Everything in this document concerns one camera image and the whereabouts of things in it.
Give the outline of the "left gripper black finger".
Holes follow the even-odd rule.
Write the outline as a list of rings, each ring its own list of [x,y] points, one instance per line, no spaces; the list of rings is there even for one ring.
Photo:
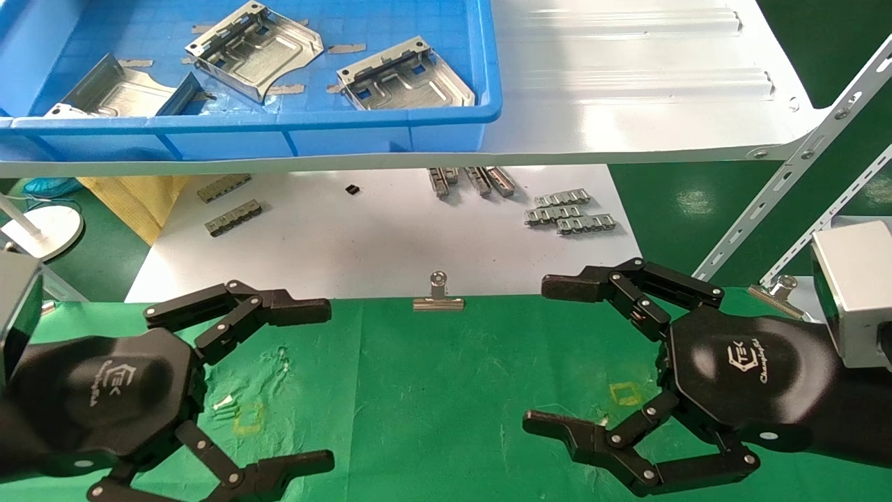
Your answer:
[[[207,365],[216,365],[265,325],[321,324],[332,318],[328,299],[296,300],[285,289],[258,290],[230,280],[179,296],[144,310],[148,328],[172,333],[205,321],[215,324],[194,341],[194,352]]]

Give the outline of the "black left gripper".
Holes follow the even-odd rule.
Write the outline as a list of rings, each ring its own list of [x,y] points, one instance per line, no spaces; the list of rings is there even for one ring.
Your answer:
[[[334,470],[332,451],[238,467],[197,426],[205,371],[165,328],[31,345],[13,372],[13,475],[111,469],[89,501],[173,501],[131,486],[184,446],[219,480],[204,501],[280,501],[290,482]]]

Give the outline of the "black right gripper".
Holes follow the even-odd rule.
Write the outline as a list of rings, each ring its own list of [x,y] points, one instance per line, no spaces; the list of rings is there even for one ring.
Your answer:
[[[666,340],[665,383],[672,392],[661,392],[615,429],[538,410],[525,413],[523,431],[563,442],[574,463],[607,470],[643,498],[741,482],[761,465],[742,442],[818,445],[817,416],[841,368],[822,326],[726,314],[714,309],[722,304],[721,288],[643,258],[586,266],[577,275],[546,275],[541,295],[607,302],[647,339]],[[653,296],[691,312],[671,324]],[[638,442],[672,414],[701,441],[716,443],[717,453],[662,463],[641,457]]]

